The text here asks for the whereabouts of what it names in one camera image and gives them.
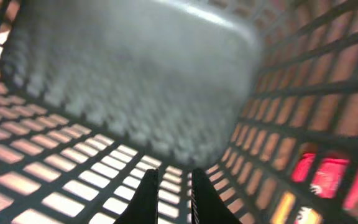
textured gray surface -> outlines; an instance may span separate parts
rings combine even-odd
[[[253,27],[219,13],[183,1],[25,1],[2,69],[16,85],[29,78],[32,96],[46,90],[52,105],[205,166],[224,150],[261,51]]]

metal mesh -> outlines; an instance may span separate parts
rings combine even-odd
[[[252,21],[265,42],[255,90],[206,171],[224,204],[242,223],[294,223],[307,208],[316,223],[358,223],[343,209],[358,173],[358,1],[209,3]],[[0,223],[112,223],[148,167],[160,169],[159,223],[189,222],[189,167],[28,95],[4,76],[15,66],[0,66]],[[316,156],[295,182],[305,152]],[[334,196],[319,198],[310,183],[327,157],[349,163]]]

metal grid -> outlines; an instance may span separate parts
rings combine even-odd
[[[294,223],[302,207],[325,223],[358,223],[342,209],[358,172],[358,1],[288,7],[295,24],[265,29],[265,67],[209,178],[221,196],[230,195],[223,200],[243,223]],[[263,26],[261,20],[255,24]],[[290,176],[302,152],[316,158],[306,180],[294,182]],[[319,198],[309,186],[332,153],[350,163],[335,197]],[[288,197],[290,204],[281,207]],[[287,218],[277,220],[278,210]]]
[[[0,223],[111,222],[149,168],[160,169],[161,222],[185,222],[186,173],[11,95],[0,83]]]
[[[293,223],[301,207],[314,209],[325,223],[358,223],[342,209],[358,171],[358,1],[230,2],[210,1],[253,19],[265,37],[267,58],[227,151],[207,170],[210,181],[242,223],[274,223],[276,208],[289,195],[293,205],[284,211],[288,218],[282,223]],[[8,7],[9,1],[1,5],[0,29],[11,24],[2,19]],[[34,217],[111,222],[148,166],[165,170],[160,199],[162,207],[172,209],[160,211],[159,223],[190,221],[191,175],[181,171],[185,167],[145,157],[146,147],[131,144],[127,137],[35,101],[3,76],[0,81],[0,223],[15,218],[25,223]],[[315,152],[316,158],[306,180],[294,182],[290,174],[305,151]],[[351,162],[336,196],[319,198],[309,186],[333,151]],[[31,164],[50,175],[37,176]],[[116,175],[103,174],[103,169],[114,169]],[[100,180],[81,178],[86,171],[99,172]],[[18,189],[16,182],[27,187]],[[78,195],[70,191],[74,185],[96,195]],[[69,198],[67,203],[74,203],[77,211],[53,208],[50,202],[60,197]],[[120,204],[117,200],[121,210],[109,206]]]

curved metal surface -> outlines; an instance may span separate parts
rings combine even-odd
[[[261,53],[252,25],[196,2],[24,1],[2,69],[42,101],[206,166],[222,154]]]

mesh wall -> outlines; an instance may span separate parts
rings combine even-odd
[[[227,149],[206,169],[221,200],[242,223],[294,223],[305,212],[308,223],[358,223],[343,209],[358,174],[358,1],[203,2],[252,21],[265,45]],[[15,7],[0,4],[0,53]],[[304,153],[315,157],[294,181]],[[329,157],[348,163],[321,198],[310,185]],[[113,223],[149,168],[160,169],[158,223],[189,223],[189,167],[31,97],[0,72],[0,223]]]

